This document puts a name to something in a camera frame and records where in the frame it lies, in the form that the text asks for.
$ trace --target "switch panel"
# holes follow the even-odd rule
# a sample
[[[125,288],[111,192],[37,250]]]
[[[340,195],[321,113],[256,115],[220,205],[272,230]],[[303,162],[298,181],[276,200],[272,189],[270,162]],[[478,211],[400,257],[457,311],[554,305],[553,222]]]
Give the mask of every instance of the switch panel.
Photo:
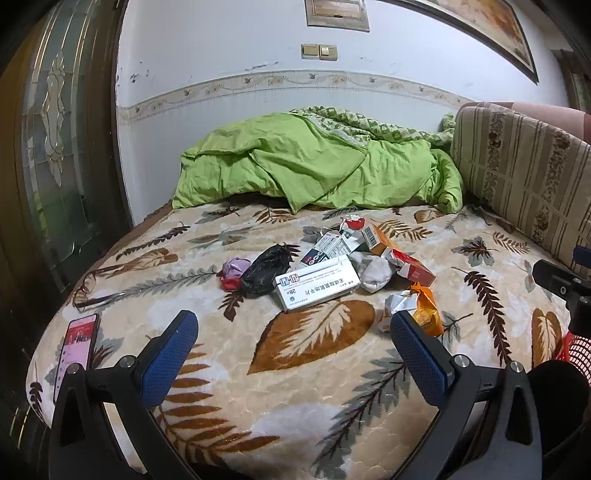
[[[301,45],[301,57],[303,59],[318,59],[319,55],[317,43],[303,43]]]
[[[320,45],[320,59],[335,61],[339,57],[336,45]]]

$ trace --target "black plastic bag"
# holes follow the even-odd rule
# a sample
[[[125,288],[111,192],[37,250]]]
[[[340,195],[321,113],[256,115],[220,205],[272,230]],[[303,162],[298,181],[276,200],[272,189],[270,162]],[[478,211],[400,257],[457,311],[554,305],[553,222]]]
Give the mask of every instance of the black plastic bag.
[[[292,256],[298,252],[297,245],[274,245],[267,248],[240,277],[241,293],[247,298],[271,293],[275,289],[273,279],[289,270]]]

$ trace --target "floral bedspread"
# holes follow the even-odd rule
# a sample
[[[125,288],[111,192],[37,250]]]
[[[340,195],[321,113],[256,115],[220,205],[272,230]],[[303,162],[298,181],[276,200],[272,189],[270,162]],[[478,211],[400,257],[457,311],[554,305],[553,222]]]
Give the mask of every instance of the floral bedspread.
[[[33,409],[51,424],[69,321],[100,314],[93,356],[100,368],[137,355],[188,309],[199,319],[199,338],[154,415],[189,461],[257,479],[390,476],[436,413],[377,328],[384,300],[404,281],[395,275],[375,294],[359,289],[283,313],[274,294],[243,299],[224,292],[216,277],[228,258],[254,260],[274,244],[292,245],[301,258],[313,232],[357,210],[292,215],[257,197],[169,213],[87,275],[73,296],[105,297],[101,304],[81,313],[71,299],[49,324],[27,377]],[[358,213],[437,275],[431,288],[445,324],[440,340],[451,353],[489,366],[515,359],[527,369],[556,354],[568,312],[531,275],[549,256],[506,222],[471,205],[447,216],[426,206]],[[108,413],[130,464],[142,468],[115,409]]]

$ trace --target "green quilt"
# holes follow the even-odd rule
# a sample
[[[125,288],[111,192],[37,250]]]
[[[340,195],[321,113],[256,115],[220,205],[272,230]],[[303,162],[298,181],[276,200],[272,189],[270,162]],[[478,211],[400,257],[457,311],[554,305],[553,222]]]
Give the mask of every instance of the green quilt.
[[[454,125],[448,114],[442,132],[421,132],[321,106],[226,125],[181,155],[173,207],[260,192],[287,198],[294,213],[309,203],[385,208],[411,199],[458,212],[462,178],[432,149],[449,150]]]

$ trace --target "phone screen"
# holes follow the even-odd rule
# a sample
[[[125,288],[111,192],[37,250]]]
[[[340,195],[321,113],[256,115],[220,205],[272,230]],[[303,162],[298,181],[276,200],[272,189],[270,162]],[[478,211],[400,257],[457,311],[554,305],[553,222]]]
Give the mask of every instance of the phone screen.
[[[60,394],[61,382],[70,364],[83,365],[88,370],[91,349],[94,347],[99,316],[88,315],[72,320],[66,330],[64,344],[61,346],[60,362],[57,366],[56,386],[53,390],[53,403]]]

